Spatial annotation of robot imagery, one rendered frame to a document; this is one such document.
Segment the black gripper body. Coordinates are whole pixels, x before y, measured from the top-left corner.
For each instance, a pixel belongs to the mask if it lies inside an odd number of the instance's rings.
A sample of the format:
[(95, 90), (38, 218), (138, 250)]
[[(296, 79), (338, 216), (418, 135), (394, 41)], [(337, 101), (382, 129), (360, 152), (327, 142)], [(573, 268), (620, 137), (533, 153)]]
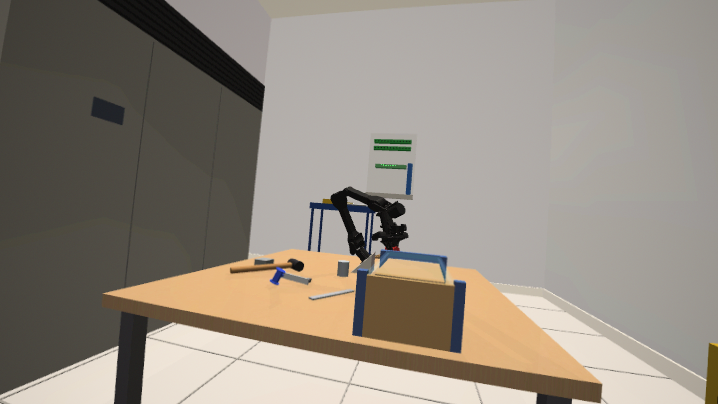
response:
[(378, 232), (374, 233), (372, 235), (372, 241), (377, 241), (378, 238), (382, 238), (382, 240), (384, 240), (386, 238), (393, 238), (392, 240), (395, 240), (397, 238), (402, 238), (400, 240), (400, 241), (402, 241), (409, 237), (407, 232), (404, 232), (404, 233), (400, 232), (399, 234), (396, 234), (395, 232), (391, 232), (391, 230), (389, 230), (390, 233), (388, 232), (388, 225), (395, 224), (395, 222), (393, 222), (393, 220), (387, 220), (387, 221), (382, 222), (381, 224), (382, 225), (380, 226), (380, 228), (382, 228), (383, 231), (378, 231)]

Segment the black-headed mallet with wooden handle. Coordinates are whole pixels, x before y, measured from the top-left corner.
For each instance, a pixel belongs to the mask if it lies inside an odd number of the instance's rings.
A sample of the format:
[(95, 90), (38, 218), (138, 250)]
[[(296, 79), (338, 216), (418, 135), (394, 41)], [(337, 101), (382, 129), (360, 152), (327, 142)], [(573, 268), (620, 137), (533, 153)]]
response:
[(287, 263), (247, 266), (247, 267), (244, 267), (244, 266), (230, 267), (230, 274), (251, 272), (251, 271), (253, 271), (253, 272), (270, 271), (270, 270), (276, 270), (276, 268), (292, 269), (297, 272), (301, 272), (304, 269), (304, 264), (301, 261), (291, 258), (287, 261)]

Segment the grey cylinder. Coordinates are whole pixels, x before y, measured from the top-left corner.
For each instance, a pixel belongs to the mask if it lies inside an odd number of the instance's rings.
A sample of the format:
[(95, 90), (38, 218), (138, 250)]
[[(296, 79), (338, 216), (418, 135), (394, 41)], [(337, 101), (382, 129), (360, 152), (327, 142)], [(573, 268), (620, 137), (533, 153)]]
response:
[(338, 261), (337, 276), (339, 276), (339, 277), (348, 277), (348, 274), (349, 274), (349, 261), (339, 260), (339, 261)]

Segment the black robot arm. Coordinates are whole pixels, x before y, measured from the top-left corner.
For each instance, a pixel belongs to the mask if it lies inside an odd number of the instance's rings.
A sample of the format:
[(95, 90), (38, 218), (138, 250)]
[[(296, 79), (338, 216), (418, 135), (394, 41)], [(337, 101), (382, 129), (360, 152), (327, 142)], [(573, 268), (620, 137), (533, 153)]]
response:
[[(362, 262), (364, 262), (372, 254), (370, 255), (364, 248), (366, 244), (364, 242), (362, 233), (359, 233), (354, 226), (351, 215), (347, 208), (347, 196), (366, 204), (374, 212), (378, 212), (376, 216), (380, 217), (381, 223), (387, 220), (393, 220), (392, 218), (395, 219), (405, 214), (406, 210), (404, 205), (402, 205), (398, 201), (392, 204), (389, 201), (385, 200), (383, 197), (371, 196), (359, 190), (356, 190), (353, 187), (347, 187), (344, 190), (338, 191), (331, 195), (331, 202), (334, 207), (339, 210), (339, 213), (348, 233), (347, 240), (349, 244), (350, 254), (356, 254), (358, 258)], [(389, 230), (391, 230), (391, 232), (399, 234), (399, 232), (404, 233), (404, 231), (407, 230), (407, 227), (406, 224), (401, 224), (401, 226), (397, 226), (397, 224), (395, 223), (394, 225), (388, 225), (388, 232), (390, 233)]]

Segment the grey flat bar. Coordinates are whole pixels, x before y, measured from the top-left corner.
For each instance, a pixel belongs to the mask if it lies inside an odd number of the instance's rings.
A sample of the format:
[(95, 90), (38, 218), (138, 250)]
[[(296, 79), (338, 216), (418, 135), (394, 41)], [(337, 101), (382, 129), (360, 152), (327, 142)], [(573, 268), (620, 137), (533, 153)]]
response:
[(323, 295), (312, 296), (312, 297), (308, 297), (308, 298), (311, 300), (320, 300), (320, 299), (330, 298), (330, 297), (334, 297), (334, 296), (349, 294), (349, 293), (353, 293), (353, 292), (355, 292), (355, 291), (348, 289), (348, 290), (343, 290), (343, 291), (338, 291), (338, 292), (333, 292), (333, 293), (328, 293), (328, 294), (323, 294)]

